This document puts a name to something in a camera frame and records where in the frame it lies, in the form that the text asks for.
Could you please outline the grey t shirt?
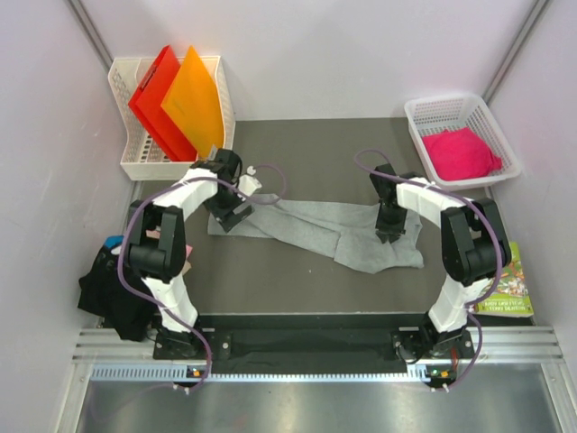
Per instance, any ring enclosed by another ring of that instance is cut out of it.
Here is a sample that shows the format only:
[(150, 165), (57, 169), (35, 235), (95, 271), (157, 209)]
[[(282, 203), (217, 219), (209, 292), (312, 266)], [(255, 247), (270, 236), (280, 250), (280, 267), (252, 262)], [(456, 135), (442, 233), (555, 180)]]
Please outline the grey t shirt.
[(376, 234), (379, 206), (323, 201), (280, 200), (254, 204), (253, 212), (228, 234), (275, 239), (333, 259), (357, 272), (376, 274), (396, 267), (421, 269), (417, 249), (420, 217), (409, 211), (405, 233), (383, 243)]

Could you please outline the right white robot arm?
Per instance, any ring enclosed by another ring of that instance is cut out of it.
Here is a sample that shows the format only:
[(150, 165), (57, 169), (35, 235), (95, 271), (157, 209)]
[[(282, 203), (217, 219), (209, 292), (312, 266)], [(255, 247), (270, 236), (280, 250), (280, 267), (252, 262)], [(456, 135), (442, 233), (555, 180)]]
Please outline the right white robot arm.
[(511, 262), (498, 206), (489, 198), (458, 197), (414, 175), (399, 177), (389, 164), (372, 170), (370, 179), (380, 200), (375, 231), (383, 243), (406, 233), (410, 211), (440, 229), (446, 278), (420, 327), (420, 343), (428, 355), (442, 356), (466, 327), (472, 303)]

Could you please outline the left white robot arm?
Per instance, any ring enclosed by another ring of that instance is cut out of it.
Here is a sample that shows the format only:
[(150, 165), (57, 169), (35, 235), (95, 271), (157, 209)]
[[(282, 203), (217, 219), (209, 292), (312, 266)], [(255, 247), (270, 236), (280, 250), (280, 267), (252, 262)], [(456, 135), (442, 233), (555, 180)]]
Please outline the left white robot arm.
[(237, 153), (217, 149), (211, 159), (194, 162), (169, 188), (132, 204), (124, 262), (149, 289), (162, 326), (176, 333), (173, 346), (188, 358), (202, 352), (205, 338), (193, 328), (198, 313), (184, 282), (185, 222), (200, 207), (226, 233), (246, 219), (252, 213), (247, 198), (261, 184), (242, 169)]

